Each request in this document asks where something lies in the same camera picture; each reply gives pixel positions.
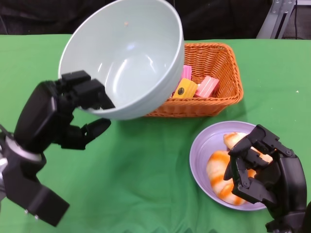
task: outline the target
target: purple plate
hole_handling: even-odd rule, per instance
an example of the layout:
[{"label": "purple plate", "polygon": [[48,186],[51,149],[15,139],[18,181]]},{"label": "purple plate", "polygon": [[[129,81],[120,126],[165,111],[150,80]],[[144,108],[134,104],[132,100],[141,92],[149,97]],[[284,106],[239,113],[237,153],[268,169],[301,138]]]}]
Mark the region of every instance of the purple plate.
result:
[{"label": "purple plate", "polygon": [[190,150],[191,172],[201,189],[219,204],[235,210],[261,210],[266,208],[262,203],[232,205],[219,199],[213,192],[206,173],[206,166],[210,156],[217,150],[227,150],[224,144],[224,134],[231,132],[250,133],[255,125],[241,121],[224,121],[204,129],[194,140]]}]

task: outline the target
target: bread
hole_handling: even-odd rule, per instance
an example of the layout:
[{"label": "bread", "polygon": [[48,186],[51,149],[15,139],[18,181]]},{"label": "bread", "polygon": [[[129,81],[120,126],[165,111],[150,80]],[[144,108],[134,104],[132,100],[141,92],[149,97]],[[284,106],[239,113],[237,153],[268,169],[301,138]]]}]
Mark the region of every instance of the bread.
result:
[{"label": "bread", "polygon": [[[229,161],[228,152],[218,150],[211,155],[207,162],[206,172],[210,185],[218,198],[233,205],[242,205],[246,201],[232,194],[233,180],[224,181],[224,174]],[[255,174],[254,170],[248,170],[249,177],[254,177]]]},{"label": "bread", "polygon": [[[224,135],[224,143],[225,145],[231,150],[235,144],[237,144],[242,138],[244,138],[247,135],[247,133],[239,133],[239,132],[233,132],[229,134]],[[259,153],[259,156],[266,162],[271,162],[273,159],[270,155],[268,154],[263,154],[259,152],[257,149],[252,147],[251,149],[255,150],[256,152]]]}]

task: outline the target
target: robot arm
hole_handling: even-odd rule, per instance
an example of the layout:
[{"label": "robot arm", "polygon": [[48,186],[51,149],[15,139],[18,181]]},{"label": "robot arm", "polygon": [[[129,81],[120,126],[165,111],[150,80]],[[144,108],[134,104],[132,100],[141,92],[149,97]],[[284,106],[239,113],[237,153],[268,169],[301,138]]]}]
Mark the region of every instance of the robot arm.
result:
[{"label": "robot arm", "polygon": [[43,151],[51,143],[84,150],[111,124],[108,119],[98,119],[82,128],[72,126],[72,113],[77,107],[108,109],[114,105],[98,80],[78,71],[64,74],[55,82],[40,83],[24,106],[14,134],[1,127],[0,197],[6,195],[27,213],[53,226],[69,204],[36,177],[46,164]]},{"label": "robot arm", "polygon": [[[267,163],[254,147],[272,156]],[[311,205],[307,208],[307,185],[299,158],[293,150],[279,142],[279,137],[257,125],[229,152],[230,163],[225,180],[233,178],[233,194],[250,203],[261,202],[267,206],[273,221],[266,224],[268,232],[309,233]],[[255,178],[247,170],[254,169]]]}]

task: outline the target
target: green tablecloth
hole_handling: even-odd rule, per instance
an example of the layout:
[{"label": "green tablecloth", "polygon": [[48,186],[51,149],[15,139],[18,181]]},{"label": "green tablecloth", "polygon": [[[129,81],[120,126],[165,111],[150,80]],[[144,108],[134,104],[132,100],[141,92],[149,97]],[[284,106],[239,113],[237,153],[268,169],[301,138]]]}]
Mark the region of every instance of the green tablecloth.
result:
[{"label": "green tablecloth", "polygon": [[[13,131],[34,87],[57,79],[69,35],[0,37],[0,123]],[[311,191],[311,41],[226,40],[237,57],[244,99],[217,117],[113,122],[86,151],[50,146],[39,178],[71,206],[57,228],[7,199],[2,233],[263,233],[267,210],[240,212],[196,184],[189,151],[197,134],[224,120],[262,124],[294,149]],[[82,126],[95,119],[75,112]]]}]

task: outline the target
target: orange wicker basket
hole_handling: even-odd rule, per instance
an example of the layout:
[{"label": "orange wicker basket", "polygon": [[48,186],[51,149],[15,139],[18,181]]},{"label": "orange wicker basket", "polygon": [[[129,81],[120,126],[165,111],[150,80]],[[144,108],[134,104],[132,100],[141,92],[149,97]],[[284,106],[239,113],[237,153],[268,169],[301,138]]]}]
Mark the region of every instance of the orange wicker basket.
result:
[{"label": "orange wicker basket", "polygon": [[192,81],[201,83],[209,75],[219,79],[214,98],[170,98],[148,117],[215,116],[243,98],[239,68],[231,47],[223,43],[186,43],[185,64],[192,66]]}]

